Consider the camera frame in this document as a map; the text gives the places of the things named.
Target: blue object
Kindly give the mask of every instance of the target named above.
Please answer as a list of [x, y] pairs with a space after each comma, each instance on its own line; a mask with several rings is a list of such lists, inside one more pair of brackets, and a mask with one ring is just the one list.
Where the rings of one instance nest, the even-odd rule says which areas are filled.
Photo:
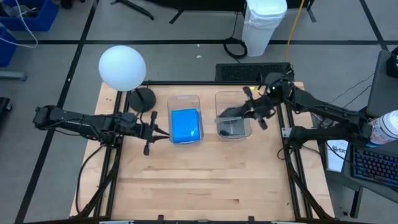
[[174, 143], [200, 140], [199, 113], [196, 109], [172, 111], [172, 131]]
[[398, 189], [398, 157], [392, 157], [374, 151], [353, 148], [351, 163], [352, 176], [355, 178], [380, 182]]
[[[35, 18], [24, 17], [24, 21], [30, 31], [50, 30], [58, 13], [56, 5], [51, 0], [18, 0], [18, 2], [20, 6], [37, 7], [40, 10], [39, 15]], [[4, 0], [3, 3], [11, 7], [17, 5], [15, 0]], [[20, 17], [0, 17], [0, 23], [9, 30], [26, 30]]]
[[[0, 37], [12, 43], [17, 43], [17, 40], [4, 27], [0, 27]], [[0, 67], [6, 67], [10, 64], [16, 48], [16, 45], [0, 40]]]

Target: black keyboard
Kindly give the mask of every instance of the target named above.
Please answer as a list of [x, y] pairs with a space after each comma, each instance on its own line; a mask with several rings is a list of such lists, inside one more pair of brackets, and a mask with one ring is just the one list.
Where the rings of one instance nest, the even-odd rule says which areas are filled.
[[352, 148], [351, 167], [353, 177], [372, 182], [391, 185], [398, 188], [398, 157], [392, 157], [373, 151]]

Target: black lamp base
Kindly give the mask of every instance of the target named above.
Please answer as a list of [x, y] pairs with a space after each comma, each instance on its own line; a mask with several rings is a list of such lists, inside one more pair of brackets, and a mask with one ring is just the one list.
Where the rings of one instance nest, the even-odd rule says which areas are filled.
[[156, 104], [155, 93], [150, 88], [137, 88], [129, 97], [130, 107], [137, 112], [147, 112]]

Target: wooden tabletop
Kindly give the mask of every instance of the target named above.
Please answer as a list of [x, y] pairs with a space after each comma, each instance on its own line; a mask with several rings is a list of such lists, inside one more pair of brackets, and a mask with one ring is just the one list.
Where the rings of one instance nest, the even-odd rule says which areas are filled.
[[[153, 109], [158, 112], [156, 123], [166, 131], [167, 100], [178, 95], [199, 96], [205, 135], [194, 146], [176, 147], [167, 139], [156, 142], [150, 147], [150, 156], [142, 153], [145, 141], [124, 137], [112, 219], [155, 220], [164, 215], [166, 220], [247, 220], [248, 216], [259, 221], [294, 220], [286, 164], [277, 158], [277, 151], [282, 148], [277, 116], [266, 121], [265, 131], [251, 121], [252, 134], [244, 141], [220, 141], [214, 123], [215, 94], [241, 91], [242, 86], [150, 88], [157, 97]], [[115, 98], [116, 91], [103, 84], [95, 114], [111, 114]], [[150, 112], [145, 113], [143, 121], [149, 122], [149, 116]], [[294, 115], [294, 120], [296, 125], [312, 126], [309, 113]], [[318, 150], [315, 142], [305, 145]], [[97, 142], [88, 141], [85, 158], [98, 146]], [[81, 208], [98, 188], [104, 152], [95, 155], [82, 173]], [[334, 216], [320, 156], [307, 149], [302, 149], [301, 155], [309, 191]], [[297, 192], [304, 217], [298, 188]], [[107, 197], [106, 192], [101, 213]], [[75, 214], [72, 206], [71, 215]]]

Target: paper sheet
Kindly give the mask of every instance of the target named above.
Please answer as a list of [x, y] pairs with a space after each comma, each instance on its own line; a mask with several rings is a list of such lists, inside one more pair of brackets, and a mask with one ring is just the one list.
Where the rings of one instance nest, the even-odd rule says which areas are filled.
[[[341, 157], [346, 157], [348, 141], [345, 140], [329, 140], [329, 146]], [[331, 149], [328, 147], [327, 154], [327, 170], [334, 172], [341, 172], [343, 168], [344, 160], [338, 157]]]

